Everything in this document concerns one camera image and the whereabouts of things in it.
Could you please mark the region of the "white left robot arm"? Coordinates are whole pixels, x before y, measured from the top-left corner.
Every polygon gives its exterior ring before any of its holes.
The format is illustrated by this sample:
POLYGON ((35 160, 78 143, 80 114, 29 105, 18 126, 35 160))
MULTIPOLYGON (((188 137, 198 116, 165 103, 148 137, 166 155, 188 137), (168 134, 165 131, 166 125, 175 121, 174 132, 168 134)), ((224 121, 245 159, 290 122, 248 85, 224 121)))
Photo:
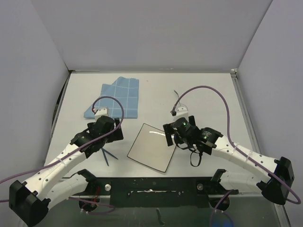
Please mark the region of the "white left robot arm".
POLYGON ((47 194, 70 170, 88 159, 107 143, 122 140, 123 119, 101 116, 77 133, 65 149, 48 165, 23 182, 9 187, 9 208, 27 226, 37 225, 48 213, 53 199, 47 194))

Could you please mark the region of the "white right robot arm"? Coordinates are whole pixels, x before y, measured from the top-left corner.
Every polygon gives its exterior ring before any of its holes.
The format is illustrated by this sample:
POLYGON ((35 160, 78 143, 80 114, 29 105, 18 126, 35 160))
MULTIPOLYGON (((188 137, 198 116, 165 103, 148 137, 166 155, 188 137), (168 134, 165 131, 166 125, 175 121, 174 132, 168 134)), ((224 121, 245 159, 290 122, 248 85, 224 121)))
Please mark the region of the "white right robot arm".
POLYGON ((284 205, 294 182, 294 172, 289 159, 275 159, 261 155, 229 141, 227 136, 209 128, 198 128, 195 118, 181 117, 175 122, 163 125, 168 146, 181 144, 200 156, 203 153, 228 160, 259 179, 256 187, 269 201, 284 205))

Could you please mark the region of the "blue checked cloth napkin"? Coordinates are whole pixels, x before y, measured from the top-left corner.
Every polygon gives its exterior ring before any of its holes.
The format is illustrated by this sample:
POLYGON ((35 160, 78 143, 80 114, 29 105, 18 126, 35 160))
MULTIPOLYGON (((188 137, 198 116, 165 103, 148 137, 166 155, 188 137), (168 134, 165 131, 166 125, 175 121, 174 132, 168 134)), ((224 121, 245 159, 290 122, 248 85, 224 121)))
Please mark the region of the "blue checked cloth napkin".
MULTIPOLYGON (((112 84, 103 84, 100 92, 101 96, 111 96, 116 98, 123 106, 124 118, 138 118, 138 101, 139 101, 139 80, 135 78, 119 77, 112 84)), ((107 107, 109 116, 117 118, 122 116, 119 104, 105 98, 98 100, 94 105, 95 108, 107 107)))

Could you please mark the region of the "square white plate black rim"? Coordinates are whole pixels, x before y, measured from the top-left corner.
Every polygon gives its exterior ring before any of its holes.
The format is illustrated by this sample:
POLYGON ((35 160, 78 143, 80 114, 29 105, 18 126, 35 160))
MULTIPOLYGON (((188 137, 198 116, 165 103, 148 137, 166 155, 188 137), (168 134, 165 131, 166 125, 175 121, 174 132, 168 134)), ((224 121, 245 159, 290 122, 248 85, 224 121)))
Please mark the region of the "square white plate black rim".
POLYGON ((165 132, 143 123, 127 157, 145 167, 165 173, 176 146, 168 146, 165 132))

